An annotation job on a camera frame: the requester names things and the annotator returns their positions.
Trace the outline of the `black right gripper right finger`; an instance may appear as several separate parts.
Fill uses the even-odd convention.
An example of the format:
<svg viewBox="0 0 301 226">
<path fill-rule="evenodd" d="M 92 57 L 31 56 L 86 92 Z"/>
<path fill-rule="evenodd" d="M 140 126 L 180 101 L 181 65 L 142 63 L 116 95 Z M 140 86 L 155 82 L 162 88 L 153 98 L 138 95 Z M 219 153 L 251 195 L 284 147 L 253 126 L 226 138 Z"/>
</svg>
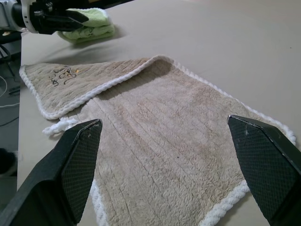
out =
<svg viewBox="0 0 301 226">
<path fill-rule="evenodd" d="M 301 151 L 270 124 L 230 115 L 228 126 L 241 171 L 270 226 L 301 226 Z"/>
</svg>

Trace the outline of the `folded light green towel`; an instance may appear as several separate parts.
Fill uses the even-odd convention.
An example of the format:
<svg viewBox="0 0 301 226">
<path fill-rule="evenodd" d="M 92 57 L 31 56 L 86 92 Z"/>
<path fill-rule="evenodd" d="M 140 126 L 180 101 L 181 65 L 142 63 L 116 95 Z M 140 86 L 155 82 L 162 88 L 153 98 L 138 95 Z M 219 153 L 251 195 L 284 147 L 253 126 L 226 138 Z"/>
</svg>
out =
<svg viewBox="0 0 301 226">
<path fill-rule="evenodd" d="M 115 33 L 114 24 L 104 9 L 70 8 L 67 11 L 81 13 L 82 15 L 86 16 L 88 20 L 83 23 L 83 27 L 75 31 L 56 32 L 58 36 L 65 41 L 68 41 L 72 44 L 78 44 L 92 40 L 109 38 Z"/>
</svg>

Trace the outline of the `black and white shoe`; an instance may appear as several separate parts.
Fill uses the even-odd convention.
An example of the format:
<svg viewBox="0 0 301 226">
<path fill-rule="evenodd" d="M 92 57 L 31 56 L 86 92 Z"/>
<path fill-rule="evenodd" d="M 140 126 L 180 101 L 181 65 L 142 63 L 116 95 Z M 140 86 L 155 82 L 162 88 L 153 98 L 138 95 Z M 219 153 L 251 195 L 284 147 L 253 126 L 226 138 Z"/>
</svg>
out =
<svg viewBox="0 0 301 226">
<path fill-rule="evenodd" d="M 16 176 L 17 165 L 16 153 L 0 148 L 0 178 Z"/>
</svg>

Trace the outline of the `beige towel with white trim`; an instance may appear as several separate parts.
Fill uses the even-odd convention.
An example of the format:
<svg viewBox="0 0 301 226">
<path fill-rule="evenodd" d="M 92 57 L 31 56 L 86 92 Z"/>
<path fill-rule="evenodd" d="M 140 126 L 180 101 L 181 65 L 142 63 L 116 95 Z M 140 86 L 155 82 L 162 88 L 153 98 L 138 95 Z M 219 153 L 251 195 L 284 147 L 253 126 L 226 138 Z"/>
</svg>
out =
<svg viewBox="0 0 301 226">
<path fill-rule="evenodd" d="M 98 226 L 215 226 L 248 192 L 227 117 L 292 131 L 166 56 L 23 65 L 51 136 L 101 119 L 90 191 Z"/>
</svg>

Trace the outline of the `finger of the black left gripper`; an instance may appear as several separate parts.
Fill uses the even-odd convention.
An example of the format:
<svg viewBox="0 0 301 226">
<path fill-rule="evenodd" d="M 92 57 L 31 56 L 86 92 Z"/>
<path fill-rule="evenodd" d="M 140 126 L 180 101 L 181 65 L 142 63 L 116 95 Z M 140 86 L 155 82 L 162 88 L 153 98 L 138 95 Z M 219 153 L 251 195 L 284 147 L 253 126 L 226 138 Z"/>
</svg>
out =
<svg viewBox="0 0 301 226">
<path fill-rule="evenodd" d="M 88 17 L 78 11 L 62 9 L 55 9 L 52 12 L 48 12 L 45 14 L 44 18 L 51 21 L 59 22 L 76 21 L 79 23 L 83 23 L 88 21 Z"/>
<path fill-rule="evenodd" d="M 72 32 L 81 28 L 81 23 L 54 23 L 51 25 L 49 34 L 55 32 Z"/>
</svg>

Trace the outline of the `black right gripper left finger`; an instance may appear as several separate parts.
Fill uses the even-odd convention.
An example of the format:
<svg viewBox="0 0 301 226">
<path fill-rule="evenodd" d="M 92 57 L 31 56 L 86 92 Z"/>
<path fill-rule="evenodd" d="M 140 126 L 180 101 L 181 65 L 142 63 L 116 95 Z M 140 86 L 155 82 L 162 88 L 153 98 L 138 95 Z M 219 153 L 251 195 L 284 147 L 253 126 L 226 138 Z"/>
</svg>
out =
<svg viewBox="0 0 301 226">
<path fill-rule="evenodd" d="M 0 226 L 77 226 L 94 179 L 102 121 L 66 130 L 0 213 Z"/>
</svg>

